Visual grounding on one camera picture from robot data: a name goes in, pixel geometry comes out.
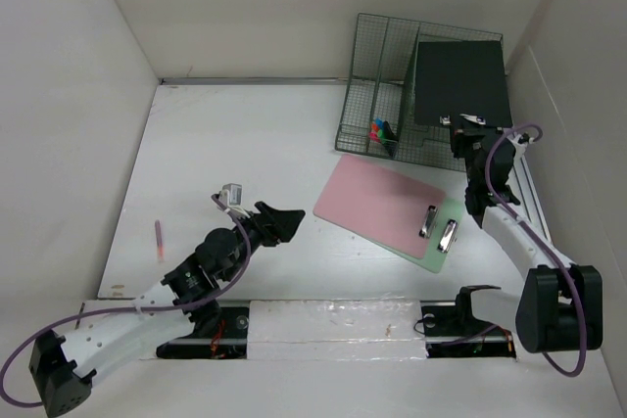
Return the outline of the black clipboard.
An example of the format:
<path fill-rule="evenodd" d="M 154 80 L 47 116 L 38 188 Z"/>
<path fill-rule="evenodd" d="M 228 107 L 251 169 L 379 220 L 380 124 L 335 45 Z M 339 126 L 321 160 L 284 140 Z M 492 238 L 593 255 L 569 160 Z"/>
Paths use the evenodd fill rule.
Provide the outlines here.
<path fill-rule="evenodd" d="M 442 117 L 469 115 L 489 126 L 512 126 L 499 41 L 420 42 L 414 77 L 416 124 L 438 126 Z"/>

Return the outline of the green clipboard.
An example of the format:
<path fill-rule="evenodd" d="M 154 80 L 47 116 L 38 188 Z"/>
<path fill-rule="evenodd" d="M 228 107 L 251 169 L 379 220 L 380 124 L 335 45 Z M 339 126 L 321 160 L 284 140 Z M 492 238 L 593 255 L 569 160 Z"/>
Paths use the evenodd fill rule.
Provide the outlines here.
<path fill-rule="evenodd" d="M 432 273 L 441 271 L 456 240 L 463 214 L 462 202 L 453 198 L 445 198 L 440 206 L 429 208 L 426 225 L 420 232 L 420 238 L 427 243 L 427 248 L 424 256 L 415 262 L 418 266 Z"/>

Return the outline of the pink clipboard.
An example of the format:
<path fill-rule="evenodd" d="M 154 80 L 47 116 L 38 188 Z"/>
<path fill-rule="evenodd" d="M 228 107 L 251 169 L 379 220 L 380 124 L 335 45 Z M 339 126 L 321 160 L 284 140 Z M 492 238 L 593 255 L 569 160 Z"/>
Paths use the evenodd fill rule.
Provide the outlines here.
<path fill-rule="evenodd" d="M 439 207 L 446 193 L 365 159 L 345 155 L 332 171 L 313 214 L 415 258 L 428 242 L 419 235 L 428 208 Z"/>

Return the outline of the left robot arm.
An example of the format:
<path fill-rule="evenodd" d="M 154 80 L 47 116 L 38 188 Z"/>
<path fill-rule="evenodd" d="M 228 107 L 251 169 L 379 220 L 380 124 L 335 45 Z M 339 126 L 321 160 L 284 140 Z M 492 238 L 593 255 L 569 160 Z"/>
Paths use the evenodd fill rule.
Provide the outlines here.
<path fill-rule="evenodd" d="M 39 334 L 29 370 L 49 417 L 85 402 L 108 375 L 158 347 L 217 327 L 217 299 L 243 275 L 254 251 L 295 236 L 306 213 L 257 202 L 252 211 L 224 207 L 235 226 L 217 228 L 175 269 L 122 311 L 99 315 L 82 328 Z"/>

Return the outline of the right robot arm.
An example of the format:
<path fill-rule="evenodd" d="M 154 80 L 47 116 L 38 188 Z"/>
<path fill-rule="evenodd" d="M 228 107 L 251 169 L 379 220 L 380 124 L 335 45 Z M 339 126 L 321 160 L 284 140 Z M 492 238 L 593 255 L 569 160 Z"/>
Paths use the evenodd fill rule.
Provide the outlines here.
<path fill-rule="evenodd" d="M 560 253 L 515 210 L 519 201 L 509 188 L 509 173 L 526 147 L 542 137 L 528 135 L 527 128 L 465 120 L 454 126 L 451 147 L 465 163 L 466 210 L 524 281 L 506 313 L 523 347 L 542 354 L 595 350 L 603 343 L 601 274 Z"/>

